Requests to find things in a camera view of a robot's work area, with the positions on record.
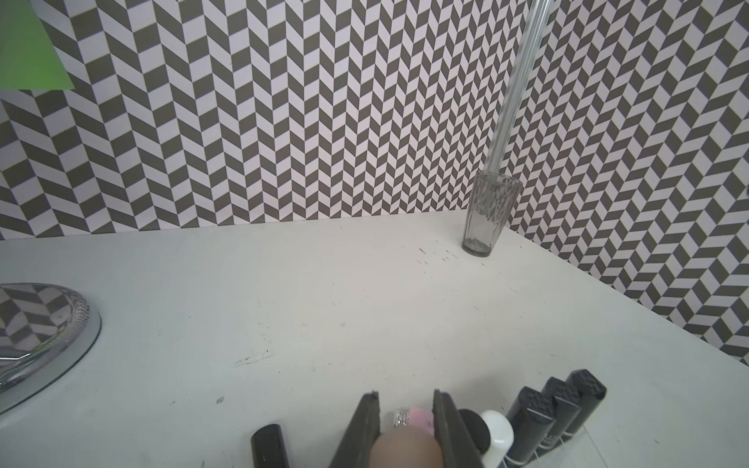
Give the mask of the clear acrylic lipstick organizer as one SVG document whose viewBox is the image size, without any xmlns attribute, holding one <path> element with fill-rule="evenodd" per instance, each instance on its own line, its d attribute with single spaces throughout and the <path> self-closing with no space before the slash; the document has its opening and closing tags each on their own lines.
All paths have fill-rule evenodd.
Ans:
<svg viewBox="0 0 749 468">
<path fill-rule="evenodd" d="M 529 459 L 526 467 L 607 467 L 600 450 L 593 442 L 587 428 L 581 427 L 569 441 L 560 440 L 553 450 L 540 448 Z"/>
</svg>

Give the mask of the black lipstick silver band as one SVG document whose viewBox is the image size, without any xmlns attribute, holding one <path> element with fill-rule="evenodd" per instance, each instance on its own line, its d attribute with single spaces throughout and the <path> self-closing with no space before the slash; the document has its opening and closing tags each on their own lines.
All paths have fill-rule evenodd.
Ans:
<svg viewBox="0 0 749 468">
<path fill-rule="evenodd" d="M 549 378 L 543 395 L 549 396 L 554 409 L 555 422 L 540 443 L 541 450 L 552 450 L 560 442 L 562 435 L 577 418 L 580 412 L 580 397 L 577 388 L 559 378 Z"/>
</svg>

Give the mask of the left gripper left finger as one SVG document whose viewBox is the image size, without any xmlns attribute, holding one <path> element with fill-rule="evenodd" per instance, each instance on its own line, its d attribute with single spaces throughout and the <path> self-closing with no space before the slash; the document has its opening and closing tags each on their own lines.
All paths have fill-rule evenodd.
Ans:
<svg viewBox="0 0 749 468">
<path fill-rule="evenodd" d="M 380 395 L 372 391 L 362 396 L 329 468 L 368 468 L 379 436 Z"/>
</svg>

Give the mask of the clear white lipstick tube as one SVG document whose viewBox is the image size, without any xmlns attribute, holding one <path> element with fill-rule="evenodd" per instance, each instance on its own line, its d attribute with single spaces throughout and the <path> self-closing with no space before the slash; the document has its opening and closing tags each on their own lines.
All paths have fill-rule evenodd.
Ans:
<svg viewBox="0 0 749 468">
<path fill-rule="evenodd" d="M 489 409 L 481 413 L 490 434 L 489 448 L 482 455 L 482 463 L 485 468 L 499 468 L 504 462 L 507 452 L 514 443 L 514 430 L 505 415 Z"/>
</svg>

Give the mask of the pink blue lipstick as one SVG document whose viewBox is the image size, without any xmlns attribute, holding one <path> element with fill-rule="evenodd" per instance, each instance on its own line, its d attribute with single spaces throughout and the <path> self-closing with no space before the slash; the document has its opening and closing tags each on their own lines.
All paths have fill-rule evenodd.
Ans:
<svg viewBox="0 0 749 468">
<path fill-rule="evenodd" d="M 392 420 L 394 428 L 413 427 L 434 436 L 434 415 L 429 409 L 416 407 L 396 409 Z"/>
</svg>

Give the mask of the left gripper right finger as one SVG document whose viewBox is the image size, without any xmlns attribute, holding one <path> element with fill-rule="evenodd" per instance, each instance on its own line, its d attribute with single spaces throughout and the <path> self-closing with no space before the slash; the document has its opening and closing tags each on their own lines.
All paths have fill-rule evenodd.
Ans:
<svg viewBox="0 0 749 468">
<path fill-rule="evenodd" d="M 434 435 L 440 445 L 445 468 L 482 468 L 475 447 L 452 396 L 439 389 L 433 395 Z"/>
</svg>

